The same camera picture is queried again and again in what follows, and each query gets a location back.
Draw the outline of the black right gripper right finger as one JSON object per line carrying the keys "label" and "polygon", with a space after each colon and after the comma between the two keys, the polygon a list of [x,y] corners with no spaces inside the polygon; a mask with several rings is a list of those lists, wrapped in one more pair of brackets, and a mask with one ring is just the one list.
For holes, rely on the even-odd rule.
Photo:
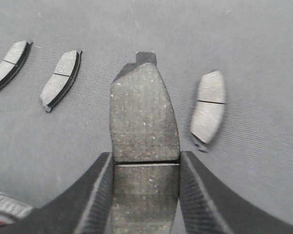
{"label": "black right gripper right finger", "polygon": [[179,199],[188,234],[293,234],[293,225],[235,193],[191,151],[181,153]]}

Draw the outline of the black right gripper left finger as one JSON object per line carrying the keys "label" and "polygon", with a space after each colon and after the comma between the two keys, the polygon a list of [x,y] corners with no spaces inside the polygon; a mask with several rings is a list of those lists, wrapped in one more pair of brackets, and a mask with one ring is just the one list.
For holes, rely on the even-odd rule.
{"label": "black right gripper left finger", "polygon": [[103,234],[112,203],[113,159],[102,153],[64,193],[1,234]]}

